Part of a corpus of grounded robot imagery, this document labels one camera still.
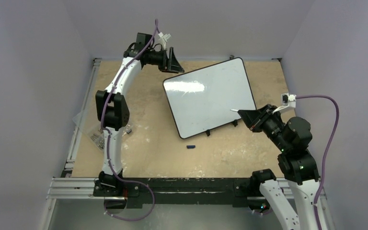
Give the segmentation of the white whiteboard black frame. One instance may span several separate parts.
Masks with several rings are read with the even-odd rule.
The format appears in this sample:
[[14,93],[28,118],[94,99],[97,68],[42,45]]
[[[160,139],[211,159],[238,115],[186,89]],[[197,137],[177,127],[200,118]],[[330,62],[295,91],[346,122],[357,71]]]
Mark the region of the white whiteboard black frame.
[[240,57],[167,78],[162,85],[181,139],[239,120],[230,109],[256,109]]

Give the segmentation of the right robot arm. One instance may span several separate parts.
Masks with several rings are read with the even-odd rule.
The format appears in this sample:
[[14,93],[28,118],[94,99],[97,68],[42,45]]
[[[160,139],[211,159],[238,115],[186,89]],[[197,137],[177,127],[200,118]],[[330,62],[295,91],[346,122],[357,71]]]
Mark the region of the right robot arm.
[[263,132],[280,150],[278,165],[292,192],[293,207],[270,169],[254,171],[249,189],[262,195],[284,230],[326,230],[326,216],[319,202],[320,176],[315,159],[308,151],[311,125],[301,117],[283,122],[277,107],[267,104],[257,110],[238,110],[245,125],[254,133]]

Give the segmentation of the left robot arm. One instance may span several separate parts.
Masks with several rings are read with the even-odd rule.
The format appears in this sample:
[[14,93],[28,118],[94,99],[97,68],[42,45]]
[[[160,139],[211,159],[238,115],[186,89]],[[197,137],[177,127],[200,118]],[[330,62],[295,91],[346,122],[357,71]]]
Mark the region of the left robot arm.
[[151,34],[138,33],[123,53],[120,69],[111,83],[95,94],[97,117],[104,133],[104,163],[96,181],[96,189],[118,196],[123,192],[121,144],[122,134],[128,125],[130,111],[125,99],[130,85],[145,65],[157,66],[159,71],[183,73],[173,47],[166,46],[170,34],[157,32],[158,42]]

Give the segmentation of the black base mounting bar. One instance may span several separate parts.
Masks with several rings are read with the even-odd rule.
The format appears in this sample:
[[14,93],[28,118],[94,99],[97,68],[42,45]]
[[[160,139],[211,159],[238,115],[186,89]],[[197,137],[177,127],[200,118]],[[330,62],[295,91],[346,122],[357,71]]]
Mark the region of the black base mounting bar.
[[250,178],[125,178],[94,180],[94,197],[120,198],[127,208],[144,204],[231,205],[267,211],[270,204]]

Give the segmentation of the clear plastic bag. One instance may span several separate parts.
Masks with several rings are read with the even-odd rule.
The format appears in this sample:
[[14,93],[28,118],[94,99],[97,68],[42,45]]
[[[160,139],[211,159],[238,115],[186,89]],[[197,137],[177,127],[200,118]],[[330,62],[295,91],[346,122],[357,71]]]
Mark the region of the clear plastic bag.
[[72,121],[99,150],[103,151],[105,147],[104,133],[95,108],[90,107],[82,110],[73,117]]

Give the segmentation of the aluminium frame rail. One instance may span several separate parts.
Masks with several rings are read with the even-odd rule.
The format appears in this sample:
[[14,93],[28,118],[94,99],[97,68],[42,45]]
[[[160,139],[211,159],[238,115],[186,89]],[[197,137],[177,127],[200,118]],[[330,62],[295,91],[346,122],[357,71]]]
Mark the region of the aluminium frame rail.
[[76,115],[76,122],[74,123],[75,127],[68,150],[68,155],[60,177],[54,177],[50,182],[49,190],[46,196],[45,210],[38,227],[40,230],[50,229],[50,224],[54,219],[53,215],[56,212],[56,206],[60,201],[74,199],[94,199],[92,195],[93,178],[72,177],[71,174],[74,170],[79,145],[81,138],[83,137],[83,128],[85,126],[85,121],[88,114],[88,106],[91,101],[91,96],[95,88],[95,82],[102,61],[102,58],[94,58],[92,61],[92,69],[89,76],[87,89],[82,101],[82,106]]

